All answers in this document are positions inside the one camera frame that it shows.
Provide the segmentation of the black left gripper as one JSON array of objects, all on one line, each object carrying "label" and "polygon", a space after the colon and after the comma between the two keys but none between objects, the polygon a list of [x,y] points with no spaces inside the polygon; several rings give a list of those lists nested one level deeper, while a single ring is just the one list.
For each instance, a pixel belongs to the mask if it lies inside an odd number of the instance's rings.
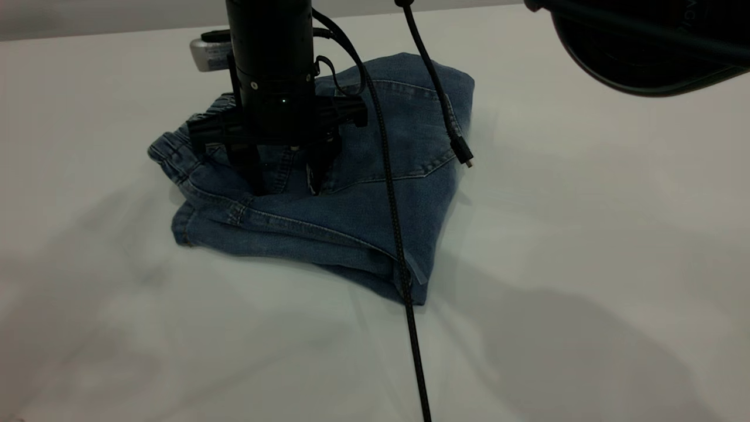
[{"label": "black left gripper", "polygon": [[262,87],[253,81],[233,80],[233,105],[187,124],[193,152],[230,146],[230,165],[251,187],[265,195],[265,182],[256,146],[290,146],[308,149],[308,187],[319,194],[330,166],[340,154],[340,141],[326,141],[338,127],[368,124],[361,94],[317,94],[316,79],[272,81]]}]

